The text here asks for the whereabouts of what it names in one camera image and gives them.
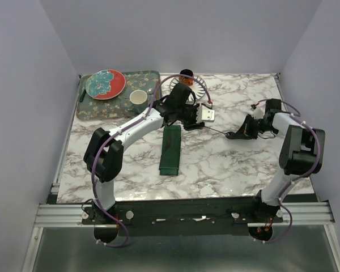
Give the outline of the dark green cloth napkin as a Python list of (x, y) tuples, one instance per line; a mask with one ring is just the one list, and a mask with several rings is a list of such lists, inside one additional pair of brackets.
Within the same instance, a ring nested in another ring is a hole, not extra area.
[[(171, 133), (171, 148), (165, 151), (166, 134)], [(181, 126), (173, 125), (164, 128), (161, 147), (159, 172), (161, 176), (177, 176), (179, 174), (181, 154)]]

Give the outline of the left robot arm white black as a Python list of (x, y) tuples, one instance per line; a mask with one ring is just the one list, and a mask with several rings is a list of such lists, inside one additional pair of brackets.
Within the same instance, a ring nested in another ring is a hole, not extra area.
[(197, 130), (214, 120), (213, 108), (204, 103), (189, 104), (190, 88), (179, 83), (171, 93), (159, 100), (152, 99), (138, 116), (109, 131), (94, 131), (83, 161), (91, 174), (95, 218), (102, 224), (114, 218), (114, 180), (121, 172), (124, 152), (145, 135), (180, 122), (184, 130)]

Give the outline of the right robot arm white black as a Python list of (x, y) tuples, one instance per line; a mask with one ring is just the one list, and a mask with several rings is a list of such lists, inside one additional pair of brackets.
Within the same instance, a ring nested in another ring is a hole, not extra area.
[(263, 99), (265, 113), (261, 118), (247, 115), (236, 132), (226, 133), (228, 139), (251, 140), (259, 134), (271, 132), (284, 135), (279, 154), (279, 169), (271, 183), (258, 193), (261, 202), (251, 205), (250, 217), (262, 222), (270, 215), (268, 206), (279, 206), (291, 189), (303, 178), (318, 173), (322, 167), (325, 131), (308, 126), (300, 112), (282, 110), (293, 106), (280, 99)]

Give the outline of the black knife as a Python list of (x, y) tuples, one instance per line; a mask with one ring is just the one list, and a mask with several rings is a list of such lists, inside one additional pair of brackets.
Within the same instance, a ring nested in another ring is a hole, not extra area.
[(172, 135), (171, 133), (166, 134), (166, 139), (165, 139), (165, 151), (169, 150), (171, 148), (171, 142), (172, 142)]

